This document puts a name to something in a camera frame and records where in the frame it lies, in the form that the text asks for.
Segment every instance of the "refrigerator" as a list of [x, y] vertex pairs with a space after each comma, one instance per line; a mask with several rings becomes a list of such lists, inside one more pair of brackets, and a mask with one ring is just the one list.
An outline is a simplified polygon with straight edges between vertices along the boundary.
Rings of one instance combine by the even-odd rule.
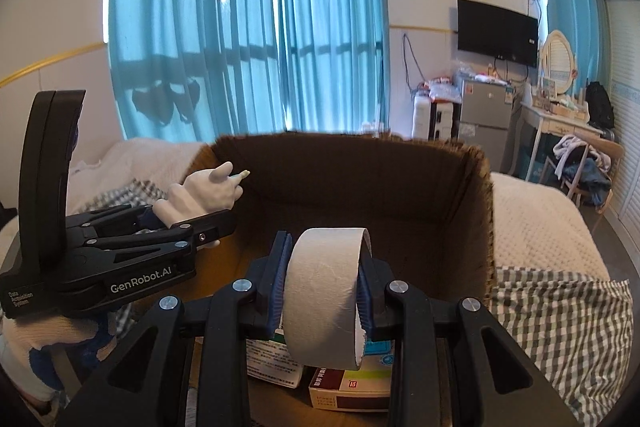
[[456, 119], [458, 139], [482, 148], [491, 170], [499, 172], [509, 134], [513, 87], [472, 78], [461, 78], [457, 84], [462, 94], [460, 117]]

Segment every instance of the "metal screw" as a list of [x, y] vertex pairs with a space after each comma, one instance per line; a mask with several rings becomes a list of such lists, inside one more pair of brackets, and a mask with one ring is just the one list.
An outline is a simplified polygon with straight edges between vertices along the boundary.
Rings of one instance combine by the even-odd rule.
[[389, 289], [392, 292], [396, 292], [396, 293], [404, 293], [409, 289], [409, 285], [404, 282], [404, 281], [391, 281], [389, 283]]
[[234, 281], [233, 287], [237, 292], [248, 292], [251, 289], [251, 281], [249, 279], [238, 279]]
[[462, 307], [469, 312], [477, 312], [482, 307], [482, 305], [480, 304], [478, 299], [467, 297], [462, 301]]
[[173, 310], [178, 305], [178, 299], [173, 295], [167, 295], [160, 299], [160, 307], [163, 310]]

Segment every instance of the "open cardboard box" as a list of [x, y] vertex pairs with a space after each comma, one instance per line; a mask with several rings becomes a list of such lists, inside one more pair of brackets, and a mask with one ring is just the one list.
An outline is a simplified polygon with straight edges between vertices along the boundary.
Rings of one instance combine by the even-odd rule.
[[[252, 260], [268, 255], [278, 230], [295, 241], [314, 227], [365, 227], [373, 256], [387, 261], [396, 279], [432, 298], [486, 302], [494, 277], [493, 203], [481, 150], [393, 136], [223, 137], [191, 171], [225, 161], [234, 172], [251, 171], [234, 208], [238, 229], [200, 252], [197, 277], [172, 289], [183, 300], [212, 295], [242, 277]], [[250, 379], [252, 418], [265, 427], [386, 425], [382, 413], [313, 409], [309, 378], [295, 390]]]

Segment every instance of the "black backpack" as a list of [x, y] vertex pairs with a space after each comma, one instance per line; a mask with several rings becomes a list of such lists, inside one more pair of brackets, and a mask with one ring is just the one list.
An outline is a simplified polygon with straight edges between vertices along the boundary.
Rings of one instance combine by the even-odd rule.
[[609, 102], [609, 95], [604, 86], [599, 82], [592, 82], [587, 86], [584, 99], [589, 104], [590, 123], [603, 129], [613, 129], [616, 121], [613, 115], [613, 106]]

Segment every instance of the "wooden chair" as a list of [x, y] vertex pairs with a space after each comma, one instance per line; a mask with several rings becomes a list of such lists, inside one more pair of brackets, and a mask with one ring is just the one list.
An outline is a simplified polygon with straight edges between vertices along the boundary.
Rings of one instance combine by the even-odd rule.
[[[619, 145], [609, 140], [605, 140], [603, 138], [596, 138], [592, 134], [586, 133], [580, 129], [575, 130], [574, 136], [581, 139], [583, 142], [586, 142], [588, 145], [592, 146], [596, 151], [605, 153], [607, 156], [611, 158], [611, 168], [609, 169], [609, 178], [611, 179], [611, 189], [609, 191], [609, 195], [607, 196], [607, 199], [604, 202], [604, 204], [596, 208], [596, 212], [598, 213], [598, 219], [596, 220], [596, 222], [593, 225], [593, 228], [591, 229], [591, 232], [593, 233], [596, 227], [599, 225], [600, 220], [604, 215], [604, 212], [609, 207], [609, 203], [613, 196], [615, 176], [618, 172], [620, 161], [625, 156], [625, 149], [622, 147], [622, 145]], [[584, 168], [584, 163], [586, 162], [588, 155], [589, 155], [589, 147], [587, 146], [584, 148], [584, 154], [582, 155], [582, 158], [580, 160], [580, 165], [578, 165], [578, 170], [573, 180], [569, 179], [567, 176], [564, 176], [564, 174], [560, 178], [560, 181], [561, 181], [560, 189], [562, 190], [565, 187], [568, 189], [566, 197], [569, 198], [570, 200], [573, 200], [573, 197], [575, 195], [575, 206], [577, 206], [578, 208], [580, 208], [580, 202], [582, 197], [590, 195], [587, 190], [582, 190], [581, 188], [578, 187], [578, 184], [580, 182], [580, 176], [582, 175], [582, 169]], [[555, 170], [557, 166], [558, 166], [558, 163], [556, 162], [556, 160], [554, 158], [551, 158], [551, 156], [547, 156], [545, 159], [545, 166], [542, 169], [542, 173], [540, 174], [540, 181], [538, 183], [544, 183], [546, 181], [546, 176], [548, 174], [549, 167], [553, 167], [553, 170]]]

